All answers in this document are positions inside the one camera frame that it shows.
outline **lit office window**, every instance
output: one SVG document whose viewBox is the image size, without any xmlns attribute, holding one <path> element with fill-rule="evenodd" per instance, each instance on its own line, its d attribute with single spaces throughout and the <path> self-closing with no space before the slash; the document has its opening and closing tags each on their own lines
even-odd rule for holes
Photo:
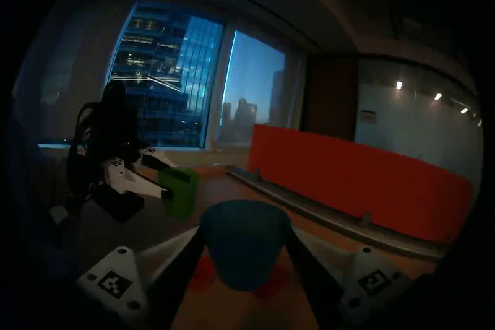
<svg viewBox="0 0 495 330">
<path fill-rule="evenodd" d="M 127 87 L 150 145 L 203 147 L 223 25 L 154 1 L 138 3 L 110 80 Z"/>
<path fill-rule="evenodd" d="M 247 146 L 254 124 L 285 127 L 295 92 L 287 54 L 236 31 L 225 82 L 217 142 Z"/>
</svg>

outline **glass building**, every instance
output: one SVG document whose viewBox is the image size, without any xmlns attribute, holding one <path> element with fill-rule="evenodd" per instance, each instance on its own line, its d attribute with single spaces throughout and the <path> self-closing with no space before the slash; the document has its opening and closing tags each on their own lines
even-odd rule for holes
<svg viewBox="0 0 495 330">
<path fill-rule="evenodd" d="M 110 80 L 136 106 L 140 138 L 203 147 L 224 26 L 182 7 L 140 1 L 119 42 Z"/>
</svg>

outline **red object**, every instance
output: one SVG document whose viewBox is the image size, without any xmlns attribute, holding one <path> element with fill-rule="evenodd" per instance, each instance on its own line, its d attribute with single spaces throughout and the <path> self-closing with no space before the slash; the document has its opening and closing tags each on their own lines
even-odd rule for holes
<svg viewBox="0 0 495 330">
<path fill-rule="evenodd" d="M 472 185 L 445 169 L 329 136 L 255 125 L 248 170 L 321 204 L 404 235 L 445 242 L 468 214 Z"/>
<path fill-rule="evenodd" d="M 253 291 L 253 295 L 257 298 L 266 298 L 274 296 L 282 291 L 288 282 L 289 273 L 286 269 L 278 264 L 273 267 L 272 273 L 268 281 L 259 289 Z"/>
<path fill-rule="evenodd" d="M 189 288 L 195 292 L 206 291 L 215 281 L 217 274 L 209 256 L 202 256 L 189 282 Z"/>
</svg>

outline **blue cup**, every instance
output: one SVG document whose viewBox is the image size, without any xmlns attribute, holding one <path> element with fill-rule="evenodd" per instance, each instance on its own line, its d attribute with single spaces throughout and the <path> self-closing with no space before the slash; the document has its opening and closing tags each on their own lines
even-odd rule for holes
<svg viewBox="0 0 495 330">
<path fill-rule="evenodd" d="M 249 200 L 216 204 L 200 220 L 220 280 L 240 291 L 256 290 L 268 280 L 290 228 L 282 210 Z"/>
</svg>

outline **blue sky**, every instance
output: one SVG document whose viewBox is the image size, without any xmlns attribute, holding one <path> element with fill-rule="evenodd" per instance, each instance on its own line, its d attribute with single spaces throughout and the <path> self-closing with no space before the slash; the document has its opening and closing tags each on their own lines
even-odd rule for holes
<svg viewBox="0 0 495 330">
<path fill-rule="evenodd" d="M 284 63 L 281 51 L 236 32 L 222 102 L 232 104 L 232 117 L 239 99 L 245 98 L 258 105 L 256 121 L 268 121 L 273 74 L 281 71 Z"/>
</svg>

